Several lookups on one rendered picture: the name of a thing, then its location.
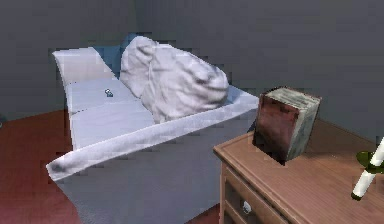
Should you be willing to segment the blue cushion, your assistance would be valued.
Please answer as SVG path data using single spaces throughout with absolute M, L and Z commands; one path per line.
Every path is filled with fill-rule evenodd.
M 120 77 L 121 58 L 126 47 L 137 36 L 137 33 L 129 33 L 120 45 L 94 46 L 104 63 L 112 70 L 116 78 Z

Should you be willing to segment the white candle with green leaf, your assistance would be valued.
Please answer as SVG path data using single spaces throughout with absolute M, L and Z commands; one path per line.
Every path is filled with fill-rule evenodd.
M 356 154 L 356 159 L 364 167 L 351 197 L 360 201 L 377 174 L 384 173 L 384 137 L 375 152 L 361 151 Z

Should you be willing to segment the pale grey sofa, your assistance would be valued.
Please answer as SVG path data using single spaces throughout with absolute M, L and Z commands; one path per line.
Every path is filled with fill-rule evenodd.
M 248 130 L 257 97 L 230 87 L 222 107 L 156 124 L 94 48 L 53 56 L 73 148 L 46 169 L 82 224 L 185 224 L 218 204 L 213 148 Z

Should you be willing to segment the red and grey box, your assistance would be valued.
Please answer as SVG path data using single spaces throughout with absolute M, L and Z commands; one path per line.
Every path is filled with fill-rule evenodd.
M 253 144 L 281 165 L 306 149 L 321 97 L 286 86 L 259 97 Z

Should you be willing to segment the brown wooden chest of drawers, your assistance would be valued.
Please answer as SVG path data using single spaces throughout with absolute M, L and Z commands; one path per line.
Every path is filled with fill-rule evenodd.
M 280 164 L 252 141 L 247 133 L 214 147 L 220 224 L 384 224 L 384 175 L 351 197 L 364 171 L 356 154 L 375 143 L 318 120 L 305 153 Z

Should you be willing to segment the white crumpled pillow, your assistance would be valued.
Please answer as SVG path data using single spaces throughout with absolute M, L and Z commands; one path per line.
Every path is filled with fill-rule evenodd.
M 229 83 L 218 67 L 194 54 L 137 36 L 122 53 L 120 81 L 157 123 L 216 109 Z

